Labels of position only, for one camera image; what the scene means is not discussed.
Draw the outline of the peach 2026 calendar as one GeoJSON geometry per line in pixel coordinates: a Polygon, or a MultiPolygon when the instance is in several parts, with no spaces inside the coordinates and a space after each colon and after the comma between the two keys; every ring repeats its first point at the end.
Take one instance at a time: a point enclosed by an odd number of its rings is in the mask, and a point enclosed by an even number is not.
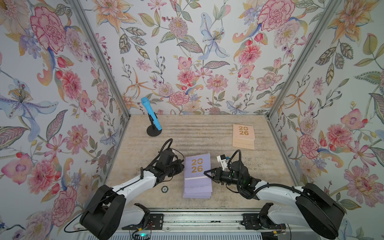
{"type": "Polygon", "coordinates": [[[255,131],[252,125],[233,124],[233,147],[255,149],[255,131]]]}

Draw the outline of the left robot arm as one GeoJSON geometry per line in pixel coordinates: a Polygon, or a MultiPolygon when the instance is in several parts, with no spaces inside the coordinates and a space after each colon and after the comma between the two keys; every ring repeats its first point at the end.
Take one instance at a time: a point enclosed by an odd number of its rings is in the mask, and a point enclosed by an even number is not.
{"type": "Polygon", "coordinates": [[[82,213],[80,225],[99,240],[108,240],[117,230],[145,229],[150,225],[150,210],[139,203],[125,210],[126,204],[165,178],[180,174],[184,167],[184,159],[179,159],[173,149],[161,150],[138,176],[114,187],[101,186],[82,213]]]}

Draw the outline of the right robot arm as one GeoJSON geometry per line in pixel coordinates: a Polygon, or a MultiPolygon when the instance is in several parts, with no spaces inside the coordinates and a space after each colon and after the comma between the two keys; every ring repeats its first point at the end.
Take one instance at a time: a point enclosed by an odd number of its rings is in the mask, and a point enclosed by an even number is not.
{"type": "Polygon", "coordinates": [[[250,176],[240,161],[207,170],[205,176],[222,185],[235,185],[236,193],[247,200],[266,201],[259,212],[261,223],[297,225],[312,229],[319,236],[335,240],[339,236],[345,210],[317,185],[286,186],[250,176]]]}

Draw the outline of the purple calendar back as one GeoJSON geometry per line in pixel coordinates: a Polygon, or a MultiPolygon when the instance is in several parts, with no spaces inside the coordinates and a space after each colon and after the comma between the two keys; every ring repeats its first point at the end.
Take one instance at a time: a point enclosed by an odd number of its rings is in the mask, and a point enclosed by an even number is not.
{"type": "Polygon", "coordinates": [[[189,156],[185,159],[183,198],[210,199],[212,180],[204,172],[211,169],[211,155],[189,156]]]}

